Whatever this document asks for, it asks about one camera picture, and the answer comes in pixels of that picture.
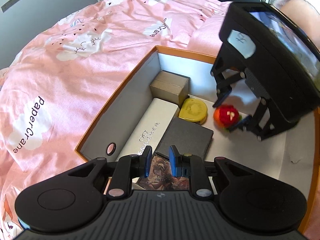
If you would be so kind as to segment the photo card box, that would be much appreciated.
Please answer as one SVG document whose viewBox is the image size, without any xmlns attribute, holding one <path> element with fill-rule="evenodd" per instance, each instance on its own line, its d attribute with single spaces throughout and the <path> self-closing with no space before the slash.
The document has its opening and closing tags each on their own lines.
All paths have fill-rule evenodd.
<svg viewBox="0 0 320 240">
<path fill-rule="evenodd" d="M 140 178 L 137 184 L 146 190 L 189 190 L 189 179 L 174 177 L 171 174 L 169 161 L 156 155 L 153 156 L 149 176 L 147 178 Z"/>
</svg>

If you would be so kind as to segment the red orange crochet fruit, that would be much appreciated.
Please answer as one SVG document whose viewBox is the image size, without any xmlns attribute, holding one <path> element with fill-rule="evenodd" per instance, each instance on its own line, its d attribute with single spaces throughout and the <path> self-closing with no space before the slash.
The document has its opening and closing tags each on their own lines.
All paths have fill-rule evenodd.
<svg viewBox="0 0 320 240">
<path fill-rule="evenodd" d="M 219 129 L 227 130 L 242 120 L 242 115 L 233 105 L 221 105 L 214 109 L 214 124 Z"/>
</svg>

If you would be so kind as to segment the dark grey box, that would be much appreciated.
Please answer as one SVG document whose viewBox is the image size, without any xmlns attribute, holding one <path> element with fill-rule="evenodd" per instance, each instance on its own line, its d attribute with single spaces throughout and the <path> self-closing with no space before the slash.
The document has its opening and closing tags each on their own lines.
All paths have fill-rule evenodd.
<svg viewBox="0 0 320 240">
<path fill-rule="evenodd" d="M 211 129 L 174 117 L 155 149 L 155 154 L 169 160 L 169 148 L 174 145 L 180 154 L 190 153 L 204 160 L 213 134 Z"/>
</svg>

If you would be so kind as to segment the yellow round case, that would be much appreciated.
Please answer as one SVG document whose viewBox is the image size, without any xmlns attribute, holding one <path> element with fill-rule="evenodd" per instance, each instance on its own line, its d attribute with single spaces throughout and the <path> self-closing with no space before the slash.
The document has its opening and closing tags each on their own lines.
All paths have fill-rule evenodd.
<svg viewBox="0 0 320 240">
<path fill-rule="evenodd" d="M 183 102 L 178 117 L 195 124 L 203 124 L 208 115 L 207 105 L 199 99 L 187 98 Z"/>
</svg>

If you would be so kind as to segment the cream glasses case box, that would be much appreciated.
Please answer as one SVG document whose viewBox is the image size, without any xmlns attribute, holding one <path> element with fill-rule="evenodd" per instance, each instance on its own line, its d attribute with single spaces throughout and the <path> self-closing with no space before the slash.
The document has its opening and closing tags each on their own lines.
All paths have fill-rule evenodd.
<svg viewBox="0 0 320 240">
<path fill-rule="evenodd" d="M 178 116 L 178 105 L 154 98 L 131 133 L 118 158 L 130 154 L 141 155 L 146 146 L 156 149 L 173 117 Z"/>
</svg>

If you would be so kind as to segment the olive brown small box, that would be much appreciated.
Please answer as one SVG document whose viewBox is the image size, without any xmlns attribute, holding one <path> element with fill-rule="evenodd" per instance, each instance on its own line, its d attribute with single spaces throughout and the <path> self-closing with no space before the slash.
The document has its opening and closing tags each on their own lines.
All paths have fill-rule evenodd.
<svg viewBox="0 0 320 240">
<path fill-rule="evenodd" d="M 160 71 L 150 84 L 151 94 L 181 108 L 189 94 L 189 81 L 189 77 Z"/>
</svg>

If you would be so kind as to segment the orange cardboard storage box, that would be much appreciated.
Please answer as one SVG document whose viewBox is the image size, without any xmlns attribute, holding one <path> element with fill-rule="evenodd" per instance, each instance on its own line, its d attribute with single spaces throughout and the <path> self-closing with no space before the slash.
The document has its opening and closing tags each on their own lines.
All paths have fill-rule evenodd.
<svg viewBox="0 0 320 240">
<path fill-rule="evenodd" d="M 153 96 L 150 84 L 162 71 L 186 77 L 189 87 L 185 93 L 204 102 L 204 126 L 213 131 L 206 159 L 224 156 L 299 189 L 308 200 L 299 227 L 305 233 L 317 198 L 319 110 L 302 117 L 293 129 L 270 139 L 260 140 L 241 130 L 229 133 L 213 120 L 213 63 L 212 56 L 161 46 L 153 48 L 106 101 L 76 146 L 76 153 L 85 160 L 104 157 L 115 161 L 123 154 L 139 153 L 146 144 L 156 147 L 180 107 L 170 99 Z"/>
</svg>

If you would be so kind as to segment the pink printed duvet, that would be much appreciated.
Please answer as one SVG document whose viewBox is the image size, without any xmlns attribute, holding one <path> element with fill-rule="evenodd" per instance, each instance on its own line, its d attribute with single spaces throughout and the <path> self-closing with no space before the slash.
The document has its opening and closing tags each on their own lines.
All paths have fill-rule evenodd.
<svg viewBox="0 0 320 240">
<path fill-rule="evenodd" d="M 155 46 L 217 55 L 218 0 L 103 0 L 33 38 L 1 71 L 1 239 L 21 227 L 18 194 L 83 163 L 75 148 Z"/>
</svg>

